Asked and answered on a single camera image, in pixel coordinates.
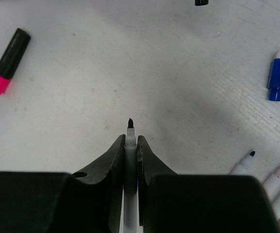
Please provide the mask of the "pink black highlighter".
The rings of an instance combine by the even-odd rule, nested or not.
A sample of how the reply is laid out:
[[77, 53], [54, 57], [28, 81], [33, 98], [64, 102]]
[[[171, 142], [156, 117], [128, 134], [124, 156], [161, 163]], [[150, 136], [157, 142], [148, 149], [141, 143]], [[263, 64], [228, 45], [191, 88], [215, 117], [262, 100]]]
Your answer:
[[0, 95], [7, 90], [30, 40], [31, 36], [25, 30], [16, 29], [0, 59]]

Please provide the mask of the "red cap thin pen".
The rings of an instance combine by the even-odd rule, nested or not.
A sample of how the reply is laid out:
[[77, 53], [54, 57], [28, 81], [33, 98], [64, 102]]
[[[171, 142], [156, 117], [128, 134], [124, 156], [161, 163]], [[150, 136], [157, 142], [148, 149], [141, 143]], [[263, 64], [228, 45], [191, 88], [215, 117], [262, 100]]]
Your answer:
[[263, 183], [263, 187], [270, 201], [272, 201], [280, 187], [280, 166]]

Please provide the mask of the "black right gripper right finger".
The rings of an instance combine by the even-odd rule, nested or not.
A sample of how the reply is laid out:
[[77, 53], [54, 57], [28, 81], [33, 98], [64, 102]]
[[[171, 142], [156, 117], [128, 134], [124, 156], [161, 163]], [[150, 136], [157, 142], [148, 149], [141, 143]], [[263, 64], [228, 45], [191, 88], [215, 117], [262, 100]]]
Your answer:
[[261, 183], [252, 176], [181, 175], [144, 136], [137, 146], [139, 221], [145, 233], [278, 233]]

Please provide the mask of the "black thin pen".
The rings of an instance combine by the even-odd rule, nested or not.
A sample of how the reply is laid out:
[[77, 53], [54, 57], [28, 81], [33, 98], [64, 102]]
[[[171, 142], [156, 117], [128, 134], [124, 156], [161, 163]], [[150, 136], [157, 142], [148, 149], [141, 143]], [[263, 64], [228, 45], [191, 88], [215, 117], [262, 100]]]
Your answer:
[[132, 119], [128, 120], [124, 146], [123, 232], [137, 231], [137, 140]]

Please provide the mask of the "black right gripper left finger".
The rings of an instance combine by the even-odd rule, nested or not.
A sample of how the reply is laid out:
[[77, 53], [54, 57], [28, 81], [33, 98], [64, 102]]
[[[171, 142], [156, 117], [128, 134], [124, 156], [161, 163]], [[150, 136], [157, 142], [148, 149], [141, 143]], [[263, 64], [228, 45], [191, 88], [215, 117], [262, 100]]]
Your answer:
[[0, 171], [0, 233], [117, 233], [124, 145], [73, 174]]

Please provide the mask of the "blue cap thin pen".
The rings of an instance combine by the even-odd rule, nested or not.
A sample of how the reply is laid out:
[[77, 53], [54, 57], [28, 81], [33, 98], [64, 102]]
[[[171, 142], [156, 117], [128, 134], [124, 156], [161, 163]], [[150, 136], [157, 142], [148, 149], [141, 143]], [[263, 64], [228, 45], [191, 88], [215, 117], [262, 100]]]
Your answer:
[[230, 175], [245, 175], [248, 168], [253, 162], [255, 151], [253, 150], [249, 154], [247, 154], [229, 173]]

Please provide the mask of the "blue black highlighter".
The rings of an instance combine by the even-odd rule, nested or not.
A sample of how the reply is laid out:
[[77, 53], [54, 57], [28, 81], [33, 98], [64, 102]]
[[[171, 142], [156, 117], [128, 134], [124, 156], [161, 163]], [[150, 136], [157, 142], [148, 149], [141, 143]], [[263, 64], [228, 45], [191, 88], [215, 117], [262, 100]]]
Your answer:
[[195, 6], [205, 6], [208, 5], [209, 0], [195, 0]]

